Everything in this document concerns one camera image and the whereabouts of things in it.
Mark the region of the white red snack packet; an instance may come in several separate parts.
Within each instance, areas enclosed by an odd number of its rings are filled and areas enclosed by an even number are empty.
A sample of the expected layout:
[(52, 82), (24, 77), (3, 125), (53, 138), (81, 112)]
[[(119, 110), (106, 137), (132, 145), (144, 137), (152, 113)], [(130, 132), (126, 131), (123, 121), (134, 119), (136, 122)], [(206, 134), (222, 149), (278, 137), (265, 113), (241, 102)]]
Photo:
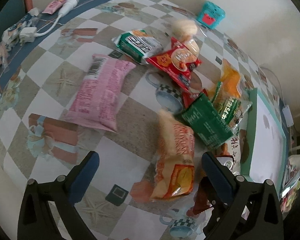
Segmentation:
[(239, 175), (241, 171), (241, 156), (245, 135), (246, 130), (237, 127), (234, 135), (216, 150), (217, 156), (227, 158), (225, 161), (226, 166), (234, 175)]

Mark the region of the orange biscuit bag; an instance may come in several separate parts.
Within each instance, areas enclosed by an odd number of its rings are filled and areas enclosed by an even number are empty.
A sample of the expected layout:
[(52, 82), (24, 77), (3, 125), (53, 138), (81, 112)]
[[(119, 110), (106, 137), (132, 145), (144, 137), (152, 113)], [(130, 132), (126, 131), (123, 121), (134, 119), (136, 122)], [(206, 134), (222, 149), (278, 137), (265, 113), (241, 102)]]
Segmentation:
[(152, 199), (188, 195), (194, 184), (194, 132), (163, 109), (158, 112), (158, 160)]

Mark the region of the green cartoon snack packet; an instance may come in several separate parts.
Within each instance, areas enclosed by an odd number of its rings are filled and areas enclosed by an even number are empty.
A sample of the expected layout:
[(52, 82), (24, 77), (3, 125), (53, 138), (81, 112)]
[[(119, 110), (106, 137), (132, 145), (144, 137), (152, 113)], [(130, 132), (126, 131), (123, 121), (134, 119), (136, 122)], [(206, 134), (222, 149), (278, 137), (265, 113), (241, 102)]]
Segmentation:
[(217, 83), (215, 93), (210, 102), (220, 115), (221, 119), (233, 131), (237, 128), (253, 104), (251, 101), (242, 100), (230, 95), (230, 93), (225, 91), (221, 81)]

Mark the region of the dark green snack packet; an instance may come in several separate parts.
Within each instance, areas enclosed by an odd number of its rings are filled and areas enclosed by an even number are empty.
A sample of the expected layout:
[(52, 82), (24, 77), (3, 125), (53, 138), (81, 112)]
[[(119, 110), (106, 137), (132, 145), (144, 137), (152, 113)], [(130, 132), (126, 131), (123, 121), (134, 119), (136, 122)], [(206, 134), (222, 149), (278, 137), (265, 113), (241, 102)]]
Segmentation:
[(209, 98), (201, 93), (190, 106), (175, 118), (192, 128), (197, 137), (210, 150), (215, 150), (234, 136)]

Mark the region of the pink snack bag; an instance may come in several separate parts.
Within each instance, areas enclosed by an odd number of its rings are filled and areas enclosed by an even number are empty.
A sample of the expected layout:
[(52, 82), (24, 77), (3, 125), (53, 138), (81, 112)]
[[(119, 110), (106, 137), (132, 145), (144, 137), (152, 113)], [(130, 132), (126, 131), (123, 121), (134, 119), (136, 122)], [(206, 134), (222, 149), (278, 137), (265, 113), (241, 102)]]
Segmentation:
[(117, 132), (116, 107), (126, 75), (135, 64), (94, 54), (75, 100), (65, 119), (68, 122), (106, 131)]

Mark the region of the orange yellow snack packet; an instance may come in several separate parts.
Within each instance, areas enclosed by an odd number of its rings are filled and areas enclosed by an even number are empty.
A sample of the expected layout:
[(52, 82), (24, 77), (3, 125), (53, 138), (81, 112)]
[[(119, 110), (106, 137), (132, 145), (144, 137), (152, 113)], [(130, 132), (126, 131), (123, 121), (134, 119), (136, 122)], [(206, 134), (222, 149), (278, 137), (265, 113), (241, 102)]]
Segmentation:
[(217, 90), (222, 88), (224, 92), (228, 93), (230, 96), (240, 99), (242, 96), (242, 91), (239, 87), (241, 81), (240, 73), (230, 64), (226, 59), (223, 59), (223, 74), (220, 80), (214, 87), (209, 90), (208, 97), (212, 101)]

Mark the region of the red peanut snack packet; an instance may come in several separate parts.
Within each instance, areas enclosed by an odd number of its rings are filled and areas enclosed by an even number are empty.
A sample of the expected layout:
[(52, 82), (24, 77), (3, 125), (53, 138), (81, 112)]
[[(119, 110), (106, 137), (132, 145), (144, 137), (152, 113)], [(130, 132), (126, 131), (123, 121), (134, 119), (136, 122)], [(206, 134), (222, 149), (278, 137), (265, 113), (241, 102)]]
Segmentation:
[(191, 73), (202, 62), (176, 38), (171, 38), (171, 49), (148, 57), (146, 62), (166, 72), (184, 91), (190, 91)]

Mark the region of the green white cracker packet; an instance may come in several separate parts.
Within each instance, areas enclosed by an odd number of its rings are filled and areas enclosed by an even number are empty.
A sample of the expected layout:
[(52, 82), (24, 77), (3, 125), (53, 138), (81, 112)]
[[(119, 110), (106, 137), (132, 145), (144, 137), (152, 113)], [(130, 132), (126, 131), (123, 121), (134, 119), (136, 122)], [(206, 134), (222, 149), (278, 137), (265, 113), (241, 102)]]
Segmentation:
[(130, 30), (112, 38), (113, 43), (125, 55), (138, 64), (147, 64), (146, 59), (163, 51), (161, 43), (143, 29)]

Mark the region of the cluttered small items pile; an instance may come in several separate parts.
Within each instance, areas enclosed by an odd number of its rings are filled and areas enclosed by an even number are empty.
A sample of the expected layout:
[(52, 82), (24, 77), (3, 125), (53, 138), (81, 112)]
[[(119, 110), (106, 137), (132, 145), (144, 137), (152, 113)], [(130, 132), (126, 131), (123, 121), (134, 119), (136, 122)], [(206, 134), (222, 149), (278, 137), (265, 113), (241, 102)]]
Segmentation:
[(300, 189), (300, 154), (291, 155), (285, 170), (280, 193), (281, 212), (289, 213)]

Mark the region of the white power adapter box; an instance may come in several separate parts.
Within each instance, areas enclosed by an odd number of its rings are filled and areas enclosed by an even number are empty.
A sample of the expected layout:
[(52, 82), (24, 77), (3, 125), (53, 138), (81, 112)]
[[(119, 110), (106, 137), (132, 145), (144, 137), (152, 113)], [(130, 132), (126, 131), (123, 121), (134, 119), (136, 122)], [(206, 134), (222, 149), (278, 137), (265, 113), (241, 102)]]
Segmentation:
[(292, 127), (294, 125), (294, 120), (290, 111), (290, 107), (288, 105), (285, 105), (282, 108), (282, 113), (283, 116), (285, 117), (287, 127)]

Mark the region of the yellow jelly cup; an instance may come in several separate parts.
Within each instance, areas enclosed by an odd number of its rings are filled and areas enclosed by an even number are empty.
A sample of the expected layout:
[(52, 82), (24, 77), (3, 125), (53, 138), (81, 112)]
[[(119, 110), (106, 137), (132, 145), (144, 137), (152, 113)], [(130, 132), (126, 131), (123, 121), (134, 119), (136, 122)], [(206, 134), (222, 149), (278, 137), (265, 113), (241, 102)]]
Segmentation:
[(195, 55), (195, 56), (199, 55), (200, 48), (199, 48), (197, 42), (193, 38), (184, 41), (183, 44), (193, 55)]

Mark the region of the white blue wrapper packet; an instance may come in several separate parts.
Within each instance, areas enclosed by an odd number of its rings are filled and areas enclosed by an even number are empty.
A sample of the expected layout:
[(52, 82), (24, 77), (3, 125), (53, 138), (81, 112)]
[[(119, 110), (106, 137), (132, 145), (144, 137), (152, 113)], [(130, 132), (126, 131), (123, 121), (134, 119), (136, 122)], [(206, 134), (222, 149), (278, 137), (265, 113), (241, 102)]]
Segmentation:
[(20, 41), (19, 34), (26, 27), (35, 27), (40, 20), (41, 10), (38, 8), (31, 9), (21, 20), (7, 28), (1, 37), (2, 44), (5, 45), (7, 51)]

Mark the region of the clear bag with bun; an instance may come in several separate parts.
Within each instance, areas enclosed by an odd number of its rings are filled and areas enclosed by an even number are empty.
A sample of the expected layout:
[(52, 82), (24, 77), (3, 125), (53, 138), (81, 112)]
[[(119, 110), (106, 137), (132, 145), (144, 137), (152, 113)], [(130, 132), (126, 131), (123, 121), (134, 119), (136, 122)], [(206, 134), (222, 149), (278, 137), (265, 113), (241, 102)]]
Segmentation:
[(197, 35), (199, 27), (194, 20), (189, 19), (168, 19), (168, 29), (173, 37), (180, 42), (185, 42)]

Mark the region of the teal toy box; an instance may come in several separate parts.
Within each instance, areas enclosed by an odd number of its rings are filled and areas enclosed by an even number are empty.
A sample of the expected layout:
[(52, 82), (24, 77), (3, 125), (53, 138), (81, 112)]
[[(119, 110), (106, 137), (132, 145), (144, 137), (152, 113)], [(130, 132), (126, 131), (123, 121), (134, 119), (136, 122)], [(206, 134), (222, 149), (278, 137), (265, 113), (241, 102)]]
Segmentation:
[(225, 11), (222, 8), (215, 3), (205, 1), (196, 21), (209, 29), (215, 29), (224, 18)]

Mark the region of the pink tube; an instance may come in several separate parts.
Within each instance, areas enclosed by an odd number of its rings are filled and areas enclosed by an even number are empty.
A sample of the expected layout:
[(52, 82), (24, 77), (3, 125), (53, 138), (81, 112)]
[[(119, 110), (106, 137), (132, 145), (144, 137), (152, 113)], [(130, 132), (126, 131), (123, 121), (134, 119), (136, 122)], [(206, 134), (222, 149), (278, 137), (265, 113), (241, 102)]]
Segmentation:
[(43, 14), (54, 14), (58, 9), (60, 9), (66, 0), (53, 0), (47, 7), (42, 11)]

